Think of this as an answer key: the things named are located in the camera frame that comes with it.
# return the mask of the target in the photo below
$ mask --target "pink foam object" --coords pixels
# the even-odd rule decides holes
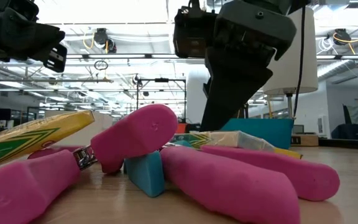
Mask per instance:
[[[48,147],[46,149],[42,149],[39,151],[35,151],[33,152],[31,155],[28,156],[27,159],[36,159],[42,156],[47,156],[47,155],[51,155],[63,150],[69,150],[70,152],[74,152],[75,150],[77,150],[78,148],[81,148],[84,146],[51,146]]]
[[[117,172],[124,159],[149,154],[169,142],[177,126],[169,107],[148,105],[95,136],[91,147],[104,173]]]
[[[300,223],[298,197],[284,174],[182,146],[162,149],[161,157],[166,178],[213,212],[244,223]]]
[[[25,224],[80,176],[73,154],[61,151],[0,168],[0,224]]]
[[[323,201],[338,192],[340,180],[331,167],[295,159],[271,152],[238,149],[224,146],[202,146],[201,150],[217,156],[224,156],[264,169],[285,174],[294,186],[299,198]]]

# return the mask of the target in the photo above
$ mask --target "white lamp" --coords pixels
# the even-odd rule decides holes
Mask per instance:
[[[318,89],[316,37],[314,31],[313,10],[306,8],[305,14],[305,50],[303,52],[303,72],[299,93],[309,93]],[[300,70],[301,18],[302,9],[289,15],[297,28],[291,47],[279,60],[272,60],[268,66],[273,77],[264,85],[266,95],[287,95],[288,115],[292,118],[292,94],[296,93]]]

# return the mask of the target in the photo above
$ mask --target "wooden table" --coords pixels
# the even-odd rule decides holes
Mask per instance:
[[[309,161],[335,168],[341,188],[327,202],[300,200],[302,224],[358,224],[358,150],[294,148]],[[104,175],[98,164],[83,171],[81,180],[59,196],[35,224],[89,223],[239,223],[211,213],[180,190],[169,186],[157,198],[148,198],[123,174]]]

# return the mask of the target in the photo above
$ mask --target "yellow and green pattern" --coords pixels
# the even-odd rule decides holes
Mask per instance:
[[[209,133],[194,133],[194,134],[176,134],[172,142],[187,141],[196,149],[212,141]]]
[[[0,164],[43,149],[94,122],[91,111],[60,114],[0,132]]]

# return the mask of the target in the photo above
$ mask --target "teal block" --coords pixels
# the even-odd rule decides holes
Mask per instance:
[[[158,151],[125,160],[129,180],[149,197],[157,197],[165,190],[161,156]]]
[[[280,149],[291,146],[293,119],[237,119],[232,118],[222,131],[242,131],[262,138]]]

